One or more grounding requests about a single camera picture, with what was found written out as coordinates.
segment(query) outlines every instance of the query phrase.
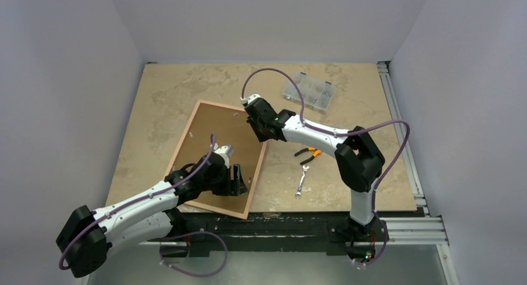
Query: beige marble surface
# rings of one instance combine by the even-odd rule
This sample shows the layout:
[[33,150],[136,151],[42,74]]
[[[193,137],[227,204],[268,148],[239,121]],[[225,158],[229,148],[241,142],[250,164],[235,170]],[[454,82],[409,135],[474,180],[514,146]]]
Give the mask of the beige marble surface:
[[[127,199],[163,178],[167,164],[198,99],[240,106],[246,77],[262,67],[299,71],[337,85],[326,114],[307,109],[305,117],[331,127],[353,129],[390,120],[391,115],[374,64],[176,64],[146,65],[135,98],[106,204]],[[286,79],[274,72],[253,77],[246,96],[259,93],[275,110],[299,111],[300,105],[282,97]],[[398,149],[395,129],[371,133],[387,162]],[[341,181],[336,162],[322,154],[309,165],[302,199],[295,199],[302,157],[297,143],[268,142],[260,179],[250,210],[253,212],[349,210],[350,191]],[[379,210],[415,210],[415,201],[402,159],[377,195]],[[184,211],[196,211],[182,207]]]

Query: pliers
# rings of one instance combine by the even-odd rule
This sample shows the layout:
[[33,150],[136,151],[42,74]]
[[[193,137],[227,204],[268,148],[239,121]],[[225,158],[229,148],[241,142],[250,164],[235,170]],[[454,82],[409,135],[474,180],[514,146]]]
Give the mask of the pliers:
[[317,150],[314,147],[306,147],[306,148],[299,150],[297,153],[295,153],[295,156],[300,156],[302,153],[305,153],[305,152],[314,152],[314,153],[313,153],[313,156],[311,156],[307,160],[300,162],[300,165],[304,165],[304,164],[307,164],[313,161],[318,155],[322,153],[320,150]]

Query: white robotic arm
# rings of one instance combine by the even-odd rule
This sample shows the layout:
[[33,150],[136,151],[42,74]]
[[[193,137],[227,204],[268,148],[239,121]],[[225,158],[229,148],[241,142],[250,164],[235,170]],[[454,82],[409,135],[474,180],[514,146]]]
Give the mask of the white robotic arm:
[[[363,134],[362,138],[340,136],[349,131],[317,124],[310,120],[302,122],[299,115],[288,110],[276,113],[258,94],[243,99],[242,103],[249,115],[247,121],[260,141],[275,139],[301,143],[336,158],[341,177],[351,189],[351,219],[361,225],[367,225],[372,221],[374,183],[380,176],[385,160],[367,133]],[[332,131],[333,135],[309,128],[308,125],[320,130]]]
[[176,207],[196,199],[203,191],[220,196],[247,192],[240,165],[230,166],[233,152],[230,145],[214,144],[197,164],[172,171],[165,180],[142,193],[112,206],[95,210],[81,206],[74,210],[57,237],[57,245],[73,275],[80,278],[93,272],[106,258],[132,245],[179,234],[183,219]]

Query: white wall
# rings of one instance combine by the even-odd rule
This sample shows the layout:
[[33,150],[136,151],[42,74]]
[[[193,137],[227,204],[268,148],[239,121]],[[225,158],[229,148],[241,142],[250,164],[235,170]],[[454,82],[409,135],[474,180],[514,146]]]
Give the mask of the white wall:
[[148,61],[391,60],[425,0],[114,0]]
[[427,0],[390,71],[463,284],[525,284],[527,0]]
[[111,0],[0,0],[2,284],[71,284],[55,239],[104,204],[142,60]]

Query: wooden picture frame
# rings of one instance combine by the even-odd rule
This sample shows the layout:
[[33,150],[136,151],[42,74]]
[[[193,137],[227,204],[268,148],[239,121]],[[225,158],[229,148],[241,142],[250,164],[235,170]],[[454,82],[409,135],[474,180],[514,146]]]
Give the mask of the wooden picture frame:
[[229,161],[231,165],[240,164],[248,193],[241,196],[215,196],[206,191],[197,199],[185,204],[240,219],[247,218],[267,144],[258,141],[246,120],[247,113],[241,107],[198,100],[170,159],[165,176],[172,168],[181,168],[185,164],[197,162],[210,147],[211,133],[216,132],[219,146],[233,146],[234,154]]

